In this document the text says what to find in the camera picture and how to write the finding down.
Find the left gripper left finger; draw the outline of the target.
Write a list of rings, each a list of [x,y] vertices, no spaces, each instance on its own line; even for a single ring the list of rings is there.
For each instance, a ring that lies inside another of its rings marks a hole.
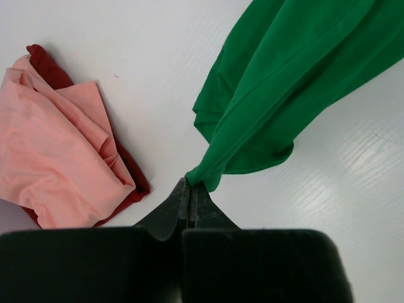
[[[141,227],[155,240],[163,242],[173,237],[179,227],[187,227],[189,183],[185,177],[175,185],[169,196],[134,227]]]

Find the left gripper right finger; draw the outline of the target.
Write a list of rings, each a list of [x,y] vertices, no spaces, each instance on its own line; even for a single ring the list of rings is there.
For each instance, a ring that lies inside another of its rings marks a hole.
[[[190,229],[239,229],[212,201],[204,184],[191,188],[188,227]]]

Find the green t shirt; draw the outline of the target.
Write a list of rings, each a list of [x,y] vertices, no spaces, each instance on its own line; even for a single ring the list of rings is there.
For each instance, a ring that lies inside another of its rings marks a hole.
[[[283,163],[324,109],[402,58],[402,1],[253,1],[194,104],[209,147],[187,180],[214,191]]]

